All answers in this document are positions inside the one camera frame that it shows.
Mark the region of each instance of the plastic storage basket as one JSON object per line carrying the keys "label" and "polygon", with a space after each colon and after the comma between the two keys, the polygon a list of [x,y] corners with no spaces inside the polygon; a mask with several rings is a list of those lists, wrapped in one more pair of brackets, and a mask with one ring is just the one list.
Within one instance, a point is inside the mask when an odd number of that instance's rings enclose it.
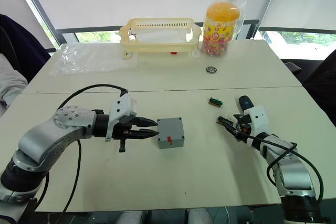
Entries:
{"label": "plastic storage basket", "polygon": [[[130,36],[145,29],[171,29],[192,32],[192,39],[186,42],[141,42]],[[127,52],[191,52],[198,46],[201,28],[191,18],[135,18],[120,28],[120,43]]]}

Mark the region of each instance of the window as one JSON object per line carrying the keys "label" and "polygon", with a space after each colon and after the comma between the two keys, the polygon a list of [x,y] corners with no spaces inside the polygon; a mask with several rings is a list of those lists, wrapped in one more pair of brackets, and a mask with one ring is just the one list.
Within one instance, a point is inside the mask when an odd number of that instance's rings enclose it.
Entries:
{"label": "window", "polygon": [[336,34],[258,31],[280,59],[325,60],[336,49]]}
{"label": "window", "polygon": [[91,31],[76,33],[79,42],[112,42],[119,43],[119,31]]}

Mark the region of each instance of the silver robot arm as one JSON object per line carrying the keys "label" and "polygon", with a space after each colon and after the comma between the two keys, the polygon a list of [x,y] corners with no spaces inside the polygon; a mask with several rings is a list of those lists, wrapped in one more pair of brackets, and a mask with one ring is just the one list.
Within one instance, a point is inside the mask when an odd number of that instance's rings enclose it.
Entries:
{"label": "silver robot arm", "polygon": [[155,126],[156,122],[136,118],[136,102],[128,93],[111,107],[109,115],[99,110],[78,106],[58,109],[46,122],[30,129],[19,141],[18,150],[0,177],[0,223],[18,223],[32,215],[34,196],[41,182],[64,150],[73,142],[105,137],[106,141],[119,139],[120,152],[124,152],[127,138],[144,139],[157,135],[152,130],[131,130],[132,124],[140,127]]}
{"label": "silver robot arm", "polygon": [[[294,147],[292,143],[269,133],[269,121],[263,106],[254,106],[247,96],[240,97],[239,103],[243,115],[234,115],[237,119],[236,125],[221,116],[217,122],[237,140],[259,150],[268,165],[273,164],[286,151],[269,143],[285,148]],[[271,169],[285,213],[285,223],[323,223],[311,177],[301,160],[290,152],[277,160]]]}

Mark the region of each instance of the table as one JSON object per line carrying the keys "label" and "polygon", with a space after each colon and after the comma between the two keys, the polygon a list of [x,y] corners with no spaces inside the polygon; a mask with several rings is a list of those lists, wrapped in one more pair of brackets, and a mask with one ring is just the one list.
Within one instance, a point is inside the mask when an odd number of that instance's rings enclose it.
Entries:
{"label": "table", "polygon": [[[92,46],[101,52],[99,57],[109,57],[111,61],[114,57],[120,57],[122,53],[120,44],[86,45],[88,50]],[[67,45],[63,45],[54,53],[24,90],[25,94],[73,93],[82,87],[97,83],[116,84],[130,91],[301,86],[264,40],[232,41],[227,55],[223,58],[211,59],[204,55],[194,58],[190,53],[139,54],[137,68],[51,76],[50,72],[55,62],[66,47]],[[207,73],[207,66],[216,67],[217,72]],[[91,92],[110,91],[108,88],[98,88]]]}
{"label": "table", "polygon": [[[237,99],[248,95],[264,105],[270,130],[298,143],[299,152],[320,171],[324,198],[336,197],[336,175],[330,161],[336,150],[336,128],[303,87],[130,92],[138,116],[151,119],[182,117],[183,148],[160,150],[155,138],[119,141],[82,140],[82,166],[68,211],[115,211],[240,206],[280,203],[267,180],[266,161],[257,151],[219,124],[219,115],[239,113]],[[0,118],[0,164],[8,163],[21,136],[51,117],[69,94],[22,94]],[[69,104],[104,109],[118,93],[83,93]],[[214,97],[221,108],[207,104]],[[50,171],[50,184],[38,211],[62,211],[71,192],[78,147],[70,145]],[[318,193],[318,183],[312,178]]]}

